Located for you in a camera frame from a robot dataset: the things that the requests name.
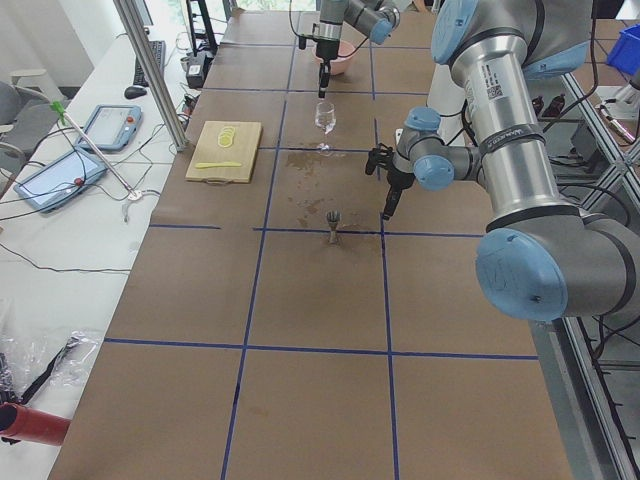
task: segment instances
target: cutting board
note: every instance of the cutting board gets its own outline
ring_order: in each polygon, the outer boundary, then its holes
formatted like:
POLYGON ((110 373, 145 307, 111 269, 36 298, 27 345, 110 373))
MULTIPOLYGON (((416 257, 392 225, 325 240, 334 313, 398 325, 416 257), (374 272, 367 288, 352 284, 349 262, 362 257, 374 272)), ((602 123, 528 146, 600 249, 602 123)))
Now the cutting board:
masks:
POLYGON ((260 122, 205 122, 185 178, 194 182, 249 183, 261 134, 260 122), (233 131, 231 142, 230 131, 233 131), (202 163, 227 162, 240 165, 196 168, 202 163))

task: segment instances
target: keyboard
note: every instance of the keyboard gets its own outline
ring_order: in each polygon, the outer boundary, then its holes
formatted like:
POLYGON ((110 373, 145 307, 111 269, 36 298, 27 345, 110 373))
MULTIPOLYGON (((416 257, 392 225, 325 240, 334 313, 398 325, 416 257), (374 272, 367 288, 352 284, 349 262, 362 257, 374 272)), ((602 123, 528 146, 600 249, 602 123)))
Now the keyboard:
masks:
MULTIPOLYGON (((149 46, 153 52, 153 57, 156 59, 158 68, 160 68, 160 75, 164 75, 164 56, 167 51, 167 44, 163 40, 149 40, 149 46)), ((149 82, 142 71, 142 65, 140 65, 137 58, 135 73, 133 74, 133 84, 142 85, 143 87, 149 86, 149 82)))

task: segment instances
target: computer mouse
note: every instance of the computer mouse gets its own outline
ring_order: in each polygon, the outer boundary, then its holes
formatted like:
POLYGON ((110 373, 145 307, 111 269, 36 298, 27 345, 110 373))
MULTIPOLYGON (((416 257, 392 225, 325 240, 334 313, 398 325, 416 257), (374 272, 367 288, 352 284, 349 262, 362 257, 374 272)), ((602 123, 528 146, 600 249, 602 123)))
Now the computer mouse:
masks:
POLYGON ((124 90, 124 98, 131 100, 147 94, 147 89, 140 85, 131 85, 124 90))

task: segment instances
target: blue box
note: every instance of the blue box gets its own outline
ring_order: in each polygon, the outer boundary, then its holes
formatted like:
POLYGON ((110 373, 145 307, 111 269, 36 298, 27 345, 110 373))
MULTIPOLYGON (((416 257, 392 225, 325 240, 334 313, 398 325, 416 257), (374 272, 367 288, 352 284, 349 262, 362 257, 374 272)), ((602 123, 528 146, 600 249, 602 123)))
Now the blue box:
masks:
POLYGON ((625 28, 607 56, 607 64, 629 75, 640 68, 640 23, 625 28))

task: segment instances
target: red cylinder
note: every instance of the red cylinder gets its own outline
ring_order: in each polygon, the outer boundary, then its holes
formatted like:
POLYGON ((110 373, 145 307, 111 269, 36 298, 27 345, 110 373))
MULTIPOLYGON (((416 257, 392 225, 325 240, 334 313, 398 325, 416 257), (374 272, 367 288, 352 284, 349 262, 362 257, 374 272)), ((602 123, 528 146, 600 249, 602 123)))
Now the red cylinder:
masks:
POLYGON ((60 446, 70 420, 15 403, 0 405, 0 437, 60 446))

